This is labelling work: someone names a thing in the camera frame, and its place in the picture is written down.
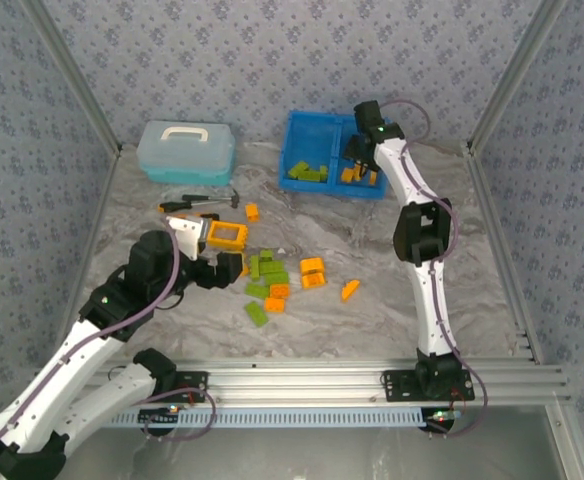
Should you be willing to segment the blue divided plastic bin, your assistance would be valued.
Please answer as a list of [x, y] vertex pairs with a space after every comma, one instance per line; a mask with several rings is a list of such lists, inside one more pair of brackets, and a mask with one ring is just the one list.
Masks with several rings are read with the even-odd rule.
[[[344, 157], [346, 145], [357, 133], [352, 115], [337, 115], [292, 111], [288, 115], [284, 143], [279, 159], [279, 187], [300, 193], [327, 194], [365, 200], [380, 200], [385, 196], [386, 177], [377, 173], [374, 187], [340, 181], [344, 168], [354, 169], [354, 162]], [[287, 171], [297, 162], [305, 161], [311, 170], [322, 165], [329, 169], [325, 183], [290, 179]]]

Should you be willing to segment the light blue lidded case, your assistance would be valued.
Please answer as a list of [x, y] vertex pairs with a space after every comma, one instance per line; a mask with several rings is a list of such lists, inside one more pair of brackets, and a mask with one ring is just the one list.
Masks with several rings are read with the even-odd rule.
[[233, 174], [235, 146], [226, 124], [153, 120], [145, 126], [136, 155], [153, 182], [226, 186]]

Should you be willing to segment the orange window frame brick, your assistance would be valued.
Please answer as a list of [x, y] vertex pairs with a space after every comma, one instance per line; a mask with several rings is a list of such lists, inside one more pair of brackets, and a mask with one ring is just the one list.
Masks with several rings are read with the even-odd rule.
[[213, 220], [206, 244], [225, 251], [243, 251], [248, 240], [248, 227], [244, 224]]

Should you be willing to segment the small black-handled hammer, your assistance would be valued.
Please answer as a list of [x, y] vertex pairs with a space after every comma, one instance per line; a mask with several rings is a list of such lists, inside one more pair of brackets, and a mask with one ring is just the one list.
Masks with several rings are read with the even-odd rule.
[[228, 195], [183, 194], [181, 200], [192, 205], [227, 203], [233, 209], [236, 209], [240, 203], [240, 197], [236, 190]]

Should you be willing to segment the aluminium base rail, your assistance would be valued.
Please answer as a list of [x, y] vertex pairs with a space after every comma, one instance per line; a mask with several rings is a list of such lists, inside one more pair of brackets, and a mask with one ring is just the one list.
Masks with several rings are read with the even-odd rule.
[[[408, 369], [411, 359], [177, 360], [206, 371], [208, 392], [227, 407], [372, 407], [385, 403], [381, 374]], [[574, 395], [563, 368], [520, 358], [469, 361], [484, 381], [490, 406], [566, 404]]]

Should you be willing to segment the aluminium side rail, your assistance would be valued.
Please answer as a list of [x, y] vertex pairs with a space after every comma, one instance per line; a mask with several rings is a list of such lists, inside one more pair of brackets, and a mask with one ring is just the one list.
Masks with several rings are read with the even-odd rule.
[[491, 196], [488, 180], [481, 162], [469, 147], [464, 152], [464, 158], [474, 186], [478, 205], [485, 221], [487, 235], [503, 293], [516, 326], [517, 335], [521, 337], [518, 352], [536, 365], [543, 364], [544, 355], [517, 277], [516, 268], [507, 245], [498, 212]]

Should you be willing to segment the aluminium corner post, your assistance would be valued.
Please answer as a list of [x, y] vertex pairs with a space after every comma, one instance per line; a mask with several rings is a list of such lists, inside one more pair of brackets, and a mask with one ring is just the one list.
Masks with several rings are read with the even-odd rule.
[[568, 0], [540, 0], [467, 140], [471, 155], [477, 156], [484, 149], [567, 3]]
[[54, 59], [99, 140], [109, 153], [117, 156], [120, 153], [120, 142], [43, 0], [18, 2]]

